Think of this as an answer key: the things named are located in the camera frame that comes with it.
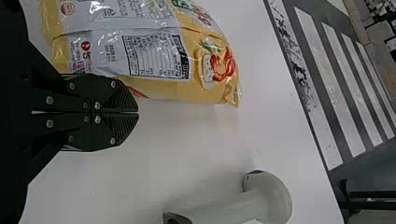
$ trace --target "red logo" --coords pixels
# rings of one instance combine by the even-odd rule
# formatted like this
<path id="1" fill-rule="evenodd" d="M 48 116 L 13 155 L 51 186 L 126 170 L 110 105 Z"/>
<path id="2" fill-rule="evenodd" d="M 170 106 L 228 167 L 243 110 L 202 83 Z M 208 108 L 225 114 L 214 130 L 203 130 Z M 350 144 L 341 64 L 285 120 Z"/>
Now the red logo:
<path id="1" fill-rule="evenodd" d="M 81 48 L 82 48 L 83 50 L 85 50 L 85 51 L 88 51 L 88 50 L 90 50 L 90 48 L 91 48 L 91 43 L 90 43 L 89 41 L 84 41 L 84 42 L 82 42 L 82 44 L 81 44 Z"/>
<path id="2" fill-rule="evenodd" d="M 76 12 L 76 7 L 72 3 L 64 3 L 61 6 L 61 11 L 64 15 L 73 15 Z"/>

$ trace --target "snack bag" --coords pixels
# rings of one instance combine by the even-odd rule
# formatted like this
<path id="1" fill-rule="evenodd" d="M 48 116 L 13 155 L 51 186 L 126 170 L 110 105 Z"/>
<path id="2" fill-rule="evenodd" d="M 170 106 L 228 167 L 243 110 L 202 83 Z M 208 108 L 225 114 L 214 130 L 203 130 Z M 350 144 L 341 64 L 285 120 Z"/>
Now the snack bag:
<path id="1" fill-rule="evenodd" d="M 43 20 L 53 15 L 60 19 L 58 26 L 44 26 L 44 31 L 60 73 L 116 77 L 133 94 L 150 99 L 238 106 L 239 76 L 231 47 L 208 13 L 192 1 L 52 2 L 61 7 L 51 16 L 46 12 Z M 63 9 L 66 3 L 74 6 Z M 78 6 L 102 7 L 75 15 Z M 105 20 L 110 9 L 118 17 Z M 74 11 L 74 18 L 60 17 L 60 11 Z M 144 16 L 131 16 L 138 13 Z M 71 25 L 81 17 L 86 20 Z"/>

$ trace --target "cartoon graphic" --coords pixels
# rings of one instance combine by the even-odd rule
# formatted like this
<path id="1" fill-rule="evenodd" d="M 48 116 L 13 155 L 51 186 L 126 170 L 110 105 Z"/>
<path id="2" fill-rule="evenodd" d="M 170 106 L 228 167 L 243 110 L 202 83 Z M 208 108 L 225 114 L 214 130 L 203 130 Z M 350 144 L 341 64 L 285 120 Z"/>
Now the cartoon graphic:
<path id="1" fill-rule="evenodd" d="M 201 46 L 210 53 L 203 57 L 202 83 L 204 89 L 212 90 L 215 82 L 221 82 L 235 73 L 236 62 L 228 47 L 226 47 L 225 54 L 222 54 L 221 48 L 208 38 L 201 42 Z"/>

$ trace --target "white label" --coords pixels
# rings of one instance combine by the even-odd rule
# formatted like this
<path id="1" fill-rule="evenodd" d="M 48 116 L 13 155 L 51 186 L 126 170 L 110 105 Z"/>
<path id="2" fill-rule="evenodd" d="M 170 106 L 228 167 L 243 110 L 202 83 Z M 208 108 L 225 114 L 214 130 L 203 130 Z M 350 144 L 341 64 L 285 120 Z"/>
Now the white label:
<path id="1" fill-rule="evenodd" d="M 113 0 L 110 7 L 103 8 L 105 18 L 170 19 L 174 14 L 164 0 Z"/>
<path id="2" fill-rule="evenodd" d="M 180 30 L 91 31 L 68 36 L 70 72 L 190 80 L 190 58 Z"/>
<path id="3" fill-rule="evenodd" d="M 64 34 L 100 29 L 179 27 L 165 0 L 58 0 Z"/>
<path id="4" fill-rule="evenodd" d="M 122 40 L 131 76 L 190 79 L 189 58 L 180 35 L 124 35 Z"/>

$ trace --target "nutrition label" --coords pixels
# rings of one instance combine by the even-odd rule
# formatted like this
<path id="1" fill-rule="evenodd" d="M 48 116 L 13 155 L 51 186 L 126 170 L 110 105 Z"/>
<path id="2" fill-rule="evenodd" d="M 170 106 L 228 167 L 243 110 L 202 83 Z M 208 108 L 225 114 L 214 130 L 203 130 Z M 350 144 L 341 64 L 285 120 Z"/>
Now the nutrition label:
<path id="1" fill-rule="evenodd" d="M 132 17 L 163 20 L 175 17 L 165 0 L 117 0 L 112 1 L 110 6 L 103 8 L 102 11 L 103 16 L 107 18 Z"/>
<path id="2" fill-rule="evenodd" d="M 190 79 L 189 57 L 180 35 L 122 37 L 131 76 Z"/>

